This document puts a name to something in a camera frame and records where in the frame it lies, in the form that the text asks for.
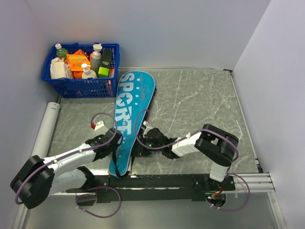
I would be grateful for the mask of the blue SPORT racket cover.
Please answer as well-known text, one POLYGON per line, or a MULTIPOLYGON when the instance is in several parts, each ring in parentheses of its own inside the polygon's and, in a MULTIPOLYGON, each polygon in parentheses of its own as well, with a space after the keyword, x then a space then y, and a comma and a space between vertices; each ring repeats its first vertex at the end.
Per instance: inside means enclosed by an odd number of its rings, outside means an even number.
POLYGON ((117 178, 128 172, 136 135, 146 115, 144 110, 150 107, 155 89, 155 79, 147 72, 129 71, 119 79, 114 111, 117 124, 114 127, 121 132, 122 138, 109 163, 109 173, 117 178))

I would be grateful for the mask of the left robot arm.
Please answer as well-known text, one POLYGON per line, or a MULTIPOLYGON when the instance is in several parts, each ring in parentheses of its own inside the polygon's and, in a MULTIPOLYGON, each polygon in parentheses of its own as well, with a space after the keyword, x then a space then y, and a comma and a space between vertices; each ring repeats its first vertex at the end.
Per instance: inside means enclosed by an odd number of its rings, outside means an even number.
POLYGON ((92 190, 96 185, 95 176, 85 165, 110 155, 119 147, 121 138, 121 132, 113 127, 60 155, 31 156, 10 183, 16 204, 32 209, 55 193, 92 190))

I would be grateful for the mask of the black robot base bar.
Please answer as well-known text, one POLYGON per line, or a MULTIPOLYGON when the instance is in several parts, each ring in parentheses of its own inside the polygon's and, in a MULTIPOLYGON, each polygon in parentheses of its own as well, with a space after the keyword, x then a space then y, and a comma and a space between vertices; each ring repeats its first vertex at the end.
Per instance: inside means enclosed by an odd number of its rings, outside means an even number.
POLYGON ((186 200, 205 201, 205 196, 218 191, 235 191, 234 179, 223 182, 209 178, 208 174, 135 175, 119 179, 96 176, 90 188, 112 187, 122 201, 186 200))

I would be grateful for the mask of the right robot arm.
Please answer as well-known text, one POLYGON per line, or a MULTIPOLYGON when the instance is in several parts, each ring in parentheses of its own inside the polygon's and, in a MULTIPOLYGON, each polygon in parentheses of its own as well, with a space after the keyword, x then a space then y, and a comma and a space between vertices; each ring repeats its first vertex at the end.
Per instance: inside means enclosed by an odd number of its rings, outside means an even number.
POLYGON ((231 164, 239 157, 239 139, 211 124, 205 124, 202 129, 179 138, 168 138, 158 128, 147 124, 143 124, 142 129, 142 135, 137 136, 136 140, 145 151, 159 151, 168 159, 202 153, 212 160, 208 184, 213 190, 219 190, 225 184, 231 164))

